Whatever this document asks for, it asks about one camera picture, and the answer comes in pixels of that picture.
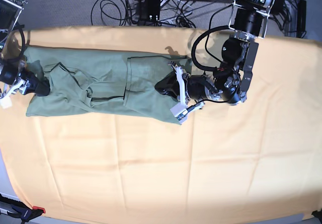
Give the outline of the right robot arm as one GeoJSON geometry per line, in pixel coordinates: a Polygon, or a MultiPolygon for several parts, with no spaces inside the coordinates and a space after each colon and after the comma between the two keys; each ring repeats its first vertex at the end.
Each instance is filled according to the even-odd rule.
{"type": "MultiPolygon", "coordinates": [[[[155,26],[163,25],[159,19],[161,0],[122,0],[125,13],[118,19],[123,26],[126,23],[150,23],[155,26]]],[[[22,39],[22,48],[18,56],[1,60],[1,82],[9,86],[9,92],[1,93],[1,98],[20,91],[26,95],[33,93],[39,97],[48,96],[50,93],[49,81],[41,79],[23,66],[15,66],[20,62],[26,50],[26,38],[23,25],[18,23],[18,18],[27,4],[27,0],[1,0],[1,47],[4,47],[9,34],[18,31],[22,39]]]]}

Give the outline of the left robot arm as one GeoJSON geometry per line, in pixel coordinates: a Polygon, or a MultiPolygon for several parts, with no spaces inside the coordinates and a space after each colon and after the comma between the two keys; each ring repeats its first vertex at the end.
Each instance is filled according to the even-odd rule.
{"type": "Polygon", "coordinates": [[[233,0],[230,7],[237,10],[234,20],[226,26],[209,28],[193,43],[191,59],[203,71],[202,75],[190,75],[171,62],[173,71],[158,82],[154,88],[183,105],[194,100],[197,106],[203,102],[226,103],[244,102],[253,77],[252,69],[258,50],[255,39],[264,38],[270,12],[279,6],[279,0],[233,0]],[[233,30],[223,44],[219,67],[202,65],[196,57],[197,46],[202,40],[209,40],[215,32],[233,30]]]}

